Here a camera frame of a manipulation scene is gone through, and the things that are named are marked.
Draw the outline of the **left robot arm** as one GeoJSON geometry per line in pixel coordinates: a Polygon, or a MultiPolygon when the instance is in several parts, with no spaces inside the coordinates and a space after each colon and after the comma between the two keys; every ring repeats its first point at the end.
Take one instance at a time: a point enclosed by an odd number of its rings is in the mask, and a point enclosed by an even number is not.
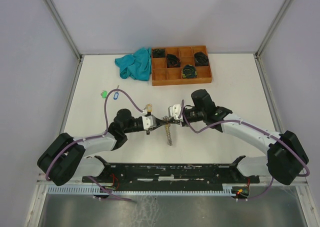
{"type": "Polygon", "coordinates": [[[37,166],[56,186],[64,185],[73,177],[85,176],[106,182],[111,176],[106,161],[88,156],[119,149],[128,140],[127,133],[149,133],[165,124],[165,120],[156,118],[150,112],[134,118],[129,109],[123,108],[116,113],[106,132],[77,140],[66,132],[58,135],[39,157],[37,166]]]}

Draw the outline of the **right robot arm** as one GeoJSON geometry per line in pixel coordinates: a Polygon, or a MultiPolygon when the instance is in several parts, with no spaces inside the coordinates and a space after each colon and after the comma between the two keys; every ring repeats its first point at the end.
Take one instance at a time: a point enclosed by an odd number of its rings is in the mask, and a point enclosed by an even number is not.
{"type": "Polygon", "coordinates": [[[271,131],[245,121],[230,109],[217,106],[205,89],[191,94],[193,105],[184,103],[168,108],[169,117],[182,126],[203,122],[205,127],[194,130],[201,133],[208,129],[236,137],[257,148],[263,155],[244,156],[229,170],[231,180],[242,182],[251,176],[270,176],[283,185],[290,185],[297,177],[307,177],[309,158],[297,135],[289,130],[284,133],[271,131]]]}

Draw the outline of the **yellow tag key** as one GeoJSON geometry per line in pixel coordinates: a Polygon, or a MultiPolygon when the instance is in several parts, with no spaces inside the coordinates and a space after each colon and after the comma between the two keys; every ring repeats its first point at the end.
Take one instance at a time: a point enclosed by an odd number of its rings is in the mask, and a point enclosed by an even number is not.
{"type": "Polygon", "coordinates": [[[152,112],[152,104],[147,104],[145,106],[145,110],[146,110],[147,113],[151,113],[152,112]]]}

